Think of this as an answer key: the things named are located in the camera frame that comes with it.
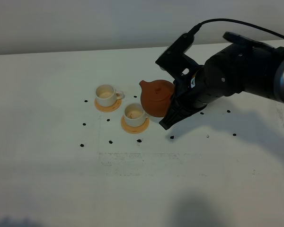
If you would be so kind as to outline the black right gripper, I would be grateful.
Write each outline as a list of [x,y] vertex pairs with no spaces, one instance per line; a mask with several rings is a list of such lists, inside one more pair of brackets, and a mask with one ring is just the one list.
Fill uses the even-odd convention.
[[159,122],[168,130],[222,96],[247,92],[284,103],[284,47],[231,44],[186,79],[187,89],[172,99]]

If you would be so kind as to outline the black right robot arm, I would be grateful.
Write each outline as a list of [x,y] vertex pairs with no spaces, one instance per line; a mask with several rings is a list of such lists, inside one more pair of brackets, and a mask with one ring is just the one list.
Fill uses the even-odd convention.
[[222,96],[247,92],[284,103],[284,47],[231,44],[204,65],[186,55],[156,62],[174,78],[164,129],[188,118]]

